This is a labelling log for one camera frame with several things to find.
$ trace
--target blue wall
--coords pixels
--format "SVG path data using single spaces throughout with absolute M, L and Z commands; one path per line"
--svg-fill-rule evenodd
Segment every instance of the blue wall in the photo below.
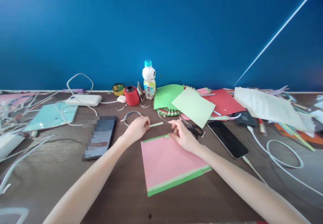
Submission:
M 0 0 L 0 88 L 134 85 L 147 59 L 158 86 L 232 87 L 302 1 Z
M 323 91 L 323 0 L 308 0 L 237 85 Z

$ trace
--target red spool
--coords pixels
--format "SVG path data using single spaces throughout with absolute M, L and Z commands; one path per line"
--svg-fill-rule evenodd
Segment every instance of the red spool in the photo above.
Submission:
M 130 106 L 136 106 L 140 103 L 138 91 L 136 87 L 129 86 L 124 91 L 125 99 Z

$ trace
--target brown table surface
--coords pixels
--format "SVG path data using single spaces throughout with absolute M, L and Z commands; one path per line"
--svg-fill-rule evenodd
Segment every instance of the brown table surface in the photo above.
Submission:
M 114 94 L 93 94 L 102 95 L 104 102 L 116 99 Z M 69 96 L 59 93 L 46 104 L 67 99 Z M 315 96 L 316 94 L 295 95 L 305 106 L 312 106 Z M 152 124 L 162 121 L 153 109 L 152 102 L 145 100 L 143 104 L 146 103 L 151 103 L 150 107 L 126 106 L 122 111 L 115 110 L 116 107 L 119 109 L 123 107 L 121 103 L 100 104 L 95 107 L 99 116 L 118 117 L 112 138 L 113 143 L 126 130 L 127 126 L 120 120 L 130 111 L 139 111 L 142 115 L 149 116 Z M 131 122 L 135 117 L 136 114 L 129 115 L 127 122 Z M 87 107 L 79 107 L 75 123 L 86 123 L 90 119 L 94 119 L 94 112 Z M 171 120 L 178 117 L 169 116 L 164 119 Z M 247 156 L 249 161 L 269 186 L 286 198 L 311 223 L 321 223 L 323 197 L 304 187 L 272 163 L 245 127 L 237 126 L 234 121 L 227 121 L 224 124 L 249 149 L 250 153 Z M 266 128 L 268 136 L 263 136 L 259 127 L 254 129 L 263 146 L 270 139 L 276 139 L 291 146 L 304 161 L 304 168 L 288 169 L 288 171 L 323 192 L 323 145 L 312 144 L 317 151 L 311 152 L 297 140 L 280 135 L 273 124 L 266 123 Z M 204 131 L 206 133 L 203 138 L 199 138 L 200 143 L 257 178 L 242 159 L 235 160 L 230 157 L 207 126 L 204 127 Z M 141 140 L 169 132 L 171 132 L 169 124 L 152 127 Z M 34 140 L 24 140 L 12 153 L 35 144 L 51 134 L 56 136 L 16 167 L 9 179 L 10 188 L 0 196 L 0 208 L 26 207 L 29 209 L 25 224 L 41 223 L 65 192 L 95 162 L 95 160 L 82 162 L 82 151 L 90 129 L 81 126 L 64 125 L 43 130 Z M 273 143 L 271 152 L 288 164 L 298 164 L 293 154 L 280 144 Z M 7 169 L 16 159 L 13 157 L 0 164 L 0 179 L 4 178 Z M 121 156 L 82 223 L 209 223 L 261 220 L 263 219 L 215 171 L 148 198 L 141 145 L 140 141 L 137 141 Z

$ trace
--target black charger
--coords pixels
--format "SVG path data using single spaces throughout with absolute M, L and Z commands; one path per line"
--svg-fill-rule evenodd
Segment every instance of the black charger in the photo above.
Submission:
M 236 124 L 241 126 L 251 126 L 251 127 L 257 126 L 256 121 L 250 115 L 250 112 L 248 111 L 248 109 L 247 108 L 245 109 L 246 111 L 240 111 L 240 112 L 234 113 L 234 117 L 237 117 L 239 116 L 239 114 L 241 114 L 240 117 L 235 119 Z

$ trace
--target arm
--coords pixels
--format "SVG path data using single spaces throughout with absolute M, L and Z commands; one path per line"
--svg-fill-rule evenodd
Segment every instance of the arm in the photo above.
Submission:
M 80 223 L 123 152 L 150 129 L 146 116 L 135 119 L 126 132 L 63 195 L 43 224 Z
M 170 134 L 186 151 L 208 163 L 223 180 L 268 223 L 309 223 L 288 201 L 273 189 L 201 145 L 180 120 L 172 120 Z

